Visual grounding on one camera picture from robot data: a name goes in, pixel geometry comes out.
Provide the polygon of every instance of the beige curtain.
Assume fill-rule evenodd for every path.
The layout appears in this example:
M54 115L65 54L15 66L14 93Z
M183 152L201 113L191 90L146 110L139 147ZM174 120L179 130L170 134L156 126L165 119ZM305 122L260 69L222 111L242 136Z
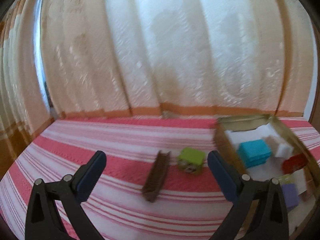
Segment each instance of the beige curtain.
M298 0L43 0L60 116L301 116L313 31Z
M16 0L0 23L0 178L50 123L33 51L36 0Z

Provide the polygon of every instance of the sheer curtain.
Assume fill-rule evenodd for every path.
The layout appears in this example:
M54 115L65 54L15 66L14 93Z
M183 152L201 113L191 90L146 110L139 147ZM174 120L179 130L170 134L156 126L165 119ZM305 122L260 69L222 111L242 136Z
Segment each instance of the sheer curtain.
M302 116L313 31L298 0L43 0L60 116Z
M0 178L51 122L33 57L36 0L16 0L0 23Z

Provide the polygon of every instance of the purple block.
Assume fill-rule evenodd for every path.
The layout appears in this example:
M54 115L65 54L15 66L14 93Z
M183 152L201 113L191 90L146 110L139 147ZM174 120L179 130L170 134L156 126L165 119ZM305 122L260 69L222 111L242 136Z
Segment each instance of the purple block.
M284 184L281 186L287 210L290 211L299 205L298 192L296 185Z

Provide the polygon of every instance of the green cube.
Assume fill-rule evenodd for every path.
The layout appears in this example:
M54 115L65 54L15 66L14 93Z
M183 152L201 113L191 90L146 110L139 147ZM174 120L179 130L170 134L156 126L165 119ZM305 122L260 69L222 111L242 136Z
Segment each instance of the green cube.
M177 157L178 167L187 173L197 174L202 171L205 153L192 148L184 148Z

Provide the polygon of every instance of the striped tablecloth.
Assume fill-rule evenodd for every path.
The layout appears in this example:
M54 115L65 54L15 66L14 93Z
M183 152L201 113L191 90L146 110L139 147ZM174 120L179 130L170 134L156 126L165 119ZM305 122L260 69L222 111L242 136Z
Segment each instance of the striped tablecloth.
M303 118L283 122L320 159L320 135ZM107 167L89 200L86 214L105 239L208 239L231 208L206 164L199 176L177 169L174 156L184 147L206 153L214 119L91 119L56 121L15 161L0 182L0 212L18 239L24 239L27 204L33 182L57 181L74 174L96 150L107 154ZM172 152L163 190L155 203L140 189L159 150ZM61 203L68 233L77 238Z

